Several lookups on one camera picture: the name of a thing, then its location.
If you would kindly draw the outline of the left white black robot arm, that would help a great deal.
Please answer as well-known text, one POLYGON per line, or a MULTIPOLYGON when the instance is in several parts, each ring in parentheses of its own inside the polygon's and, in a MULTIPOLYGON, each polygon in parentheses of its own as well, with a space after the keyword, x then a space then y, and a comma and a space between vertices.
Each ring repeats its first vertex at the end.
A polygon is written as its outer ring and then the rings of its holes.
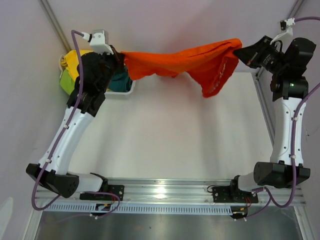
POLYGON ((106 178, 96 173, 72 173, 69 165, 86 128, 97 115, 113 76, 124 68, 124 54, 89 52, 81 56, 79 76, 69 96, 56 136, 38 163, 30 163, 26 173, 58 196, 69 198, 74 193, 91 192, 97 200, 108 196, 106 178))

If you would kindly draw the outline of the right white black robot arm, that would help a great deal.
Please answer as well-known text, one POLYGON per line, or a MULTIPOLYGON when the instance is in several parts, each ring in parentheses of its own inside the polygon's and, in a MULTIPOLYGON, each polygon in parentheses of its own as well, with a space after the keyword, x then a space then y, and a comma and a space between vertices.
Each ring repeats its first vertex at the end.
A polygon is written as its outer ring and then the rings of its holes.
POLYGON ((267 187, 294 190, 310 177, 311 170, 304 167, 301 140, 306 101, 311 95, 304 73, 315 49, 311 40, 298 37, 282 52, 277 50, 275 40, 263 36, 257 43, 233 52, 248 67, 263 67, 272 74, 270 90, 275 111, 270 160, 257 162, 253 172, 231 180, 228 196, 233 202, 255 197, 267 187))

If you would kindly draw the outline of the orange shorts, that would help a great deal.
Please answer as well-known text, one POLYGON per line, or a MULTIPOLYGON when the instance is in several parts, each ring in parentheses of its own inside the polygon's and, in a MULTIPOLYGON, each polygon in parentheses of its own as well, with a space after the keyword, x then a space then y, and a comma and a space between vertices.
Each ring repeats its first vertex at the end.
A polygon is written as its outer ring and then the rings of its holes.
POLYGON ((124 64, 133 80, 157 75, 175 78, 182 73, 200 85, 202 96, 216 96, 234 73, 239 59, 235 50, 242 48, 238 38, 185 49, 176 53, 123 51, 124 64))

